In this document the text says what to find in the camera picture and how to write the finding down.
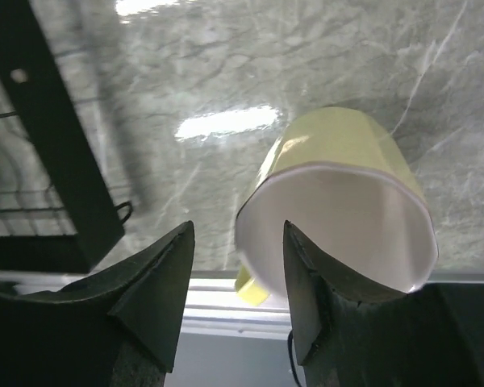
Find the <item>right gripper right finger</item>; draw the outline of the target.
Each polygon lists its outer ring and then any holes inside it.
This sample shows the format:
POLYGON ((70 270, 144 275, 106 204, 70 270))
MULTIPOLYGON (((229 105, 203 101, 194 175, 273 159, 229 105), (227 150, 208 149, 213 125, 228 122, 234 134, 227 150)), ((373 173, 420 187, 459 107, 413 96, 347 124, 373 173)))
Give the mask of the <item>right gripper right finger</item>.
POLYGON ((484 386, 484 277, 402 293, 283 228, 291 329, 302 386, 484 386))

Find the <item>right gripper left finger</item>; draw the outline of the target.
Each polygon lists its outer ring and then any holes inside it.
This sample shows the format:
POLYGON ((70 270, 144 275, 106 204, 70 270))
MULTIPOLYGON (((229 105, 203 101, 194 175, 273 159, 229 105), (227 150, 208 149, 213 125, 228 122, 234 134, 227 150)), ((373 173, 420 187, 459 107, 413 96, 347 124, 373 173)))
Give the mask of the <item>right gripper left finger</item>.
POLYGON ((52 292, 0 286, 0 386, 162 386, 173 371, 194 224, 52 292))

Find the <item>yellow mug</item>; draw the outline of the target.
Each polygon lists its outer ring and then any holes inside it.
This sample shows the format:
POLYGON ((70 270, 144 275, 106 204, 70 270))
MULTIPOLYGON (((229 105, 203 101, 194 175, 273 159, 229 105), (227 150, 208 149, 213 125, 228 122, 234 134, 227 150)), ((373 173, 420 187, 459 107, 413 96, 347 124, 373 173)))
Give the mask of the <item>yellow mug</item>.
POLYGON ((387 130, 359 110, 312 110, 269 150, 235 220, 242 262, 235 287, 250 304, 286 296, 285 222, 342 264, 402 293, 421 288, 438 258, 414 174, 387 130))

